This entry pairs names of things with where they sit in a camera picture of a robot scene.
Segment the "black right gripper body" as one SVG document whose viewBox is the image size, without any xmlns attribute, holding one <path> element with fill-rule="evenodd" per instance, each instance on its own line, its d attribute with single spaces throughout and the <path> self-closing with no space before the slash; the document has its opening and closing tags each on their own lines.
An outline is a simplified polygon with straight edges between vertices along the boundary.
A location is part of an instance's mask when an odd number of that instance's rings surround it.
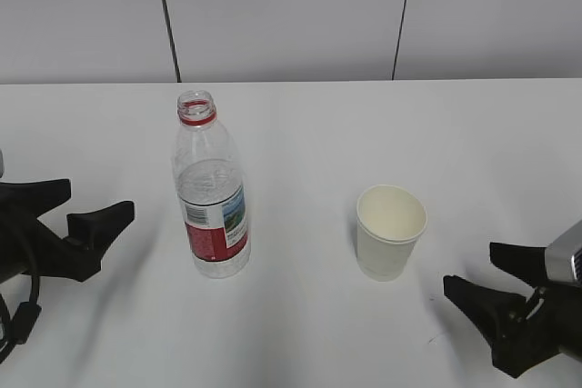
<svg viewBox="0 0 582 388">
<path fill-rule="evenodd" d="M 496 292 L 493 365 L 517 378 L 565 354 L 581 359 L 581 290 L 568 285 L 538 287 L 526 298 Z"/>
</svg>

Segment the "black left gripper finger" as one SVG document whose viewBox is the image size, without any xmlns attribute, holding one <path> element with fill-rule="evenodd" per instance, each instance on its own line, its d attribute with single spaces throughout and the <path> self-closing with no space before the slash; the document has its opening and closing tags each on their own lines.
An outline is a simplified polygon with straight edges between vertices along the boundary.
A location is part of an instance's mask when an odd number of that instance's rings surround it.
<svg viewBox="0 0 582 388">
<path fill-rule="evenodd" d="M 100 270 L 105 253 L 135 220 L 135 204 L 122 201 L 107 208 L 67 216 L 67 242 L 75 248 L 86 270 Z"/>
<path fill-rule="evenodd" d="M 1 223 L 30 224 L 71 198 L 71 181 L 1 183 Z"/>
</svg>

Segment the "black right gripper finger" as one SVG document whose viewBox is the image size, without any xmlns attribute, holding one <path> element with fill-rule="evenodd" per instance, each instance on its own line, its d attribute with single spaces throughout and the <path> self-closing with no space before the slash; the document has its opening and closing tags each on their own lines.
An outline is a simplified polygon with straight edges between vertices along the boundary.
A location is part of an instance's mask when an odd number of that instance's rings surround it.
<svg viewBox="0 0 582 388">
<path fill-rule="evenodd" d="M 478 329 L 494 350 L 522 329 L 527 298 L 473 284 L 457 275 L 443 277 L 445 297 Z"/>
<path fill-rule="evenodd" d="M 549 284 L 544 247 L 519 246 L 491 242 L 490 262 L 532 288 Z"/>
</svg>

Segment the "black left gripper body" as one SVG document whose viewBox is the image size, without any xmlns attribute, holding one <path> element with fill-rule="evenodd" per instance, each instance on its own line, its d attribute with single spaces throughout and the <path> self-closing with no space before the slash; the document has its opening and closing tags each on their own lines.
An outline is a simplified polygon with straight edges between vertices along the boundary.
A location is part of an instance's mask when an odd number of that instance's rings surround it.
<svg viewBox="0 0 582 388">
<path fill-rule="evenodd" d="M 68 235 L 56 235 L 23 211 L 1 212 L 1 281 L 19 274 L 65 278 L 82 283 L 101 271 L 95 248 Z"/>
</svg>

